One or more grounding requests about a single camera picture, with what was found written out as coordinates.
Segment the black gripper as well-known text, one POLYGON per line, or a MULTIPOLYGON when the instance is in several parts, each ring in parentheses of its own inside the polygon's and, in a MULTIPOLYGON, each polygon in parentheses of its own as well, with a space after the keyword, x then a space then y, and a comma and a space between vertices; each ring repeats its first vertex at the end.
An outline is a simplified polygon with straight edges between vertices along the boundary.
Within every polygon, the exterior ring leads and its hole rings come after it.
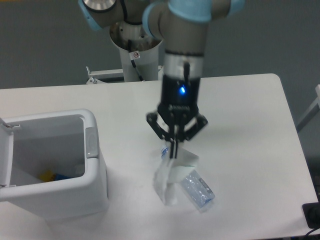
POLYGON ((170 158, 176 159, 179 144, 190 141, 208 124, 197 105, 203 65, 202 55, 164 55, 160 103, 146 121, 161 140, 170 143, 170 158), (158 114, 168 131, 158 124, 158 114))

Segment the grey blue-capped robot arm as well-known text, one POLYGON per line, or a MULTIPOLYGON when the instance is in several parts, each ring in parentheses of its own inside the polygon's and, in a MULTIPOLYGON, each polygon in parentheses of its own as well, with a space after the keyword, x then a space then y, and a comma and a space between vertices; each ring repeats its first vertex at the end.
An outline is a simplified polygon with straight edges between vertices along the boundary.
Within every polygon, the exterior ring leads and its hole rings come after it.
POLYGON ((161 98, 146 116, 157 136, 170 144, 171 159, 179 144, 206 124, 197 105, 209 23, 241 10, 242 0, 80 0, 80 9, 95 31, 109 28, 120 51, 127 82, 158 77, 158 47, 164 44, 161 98))

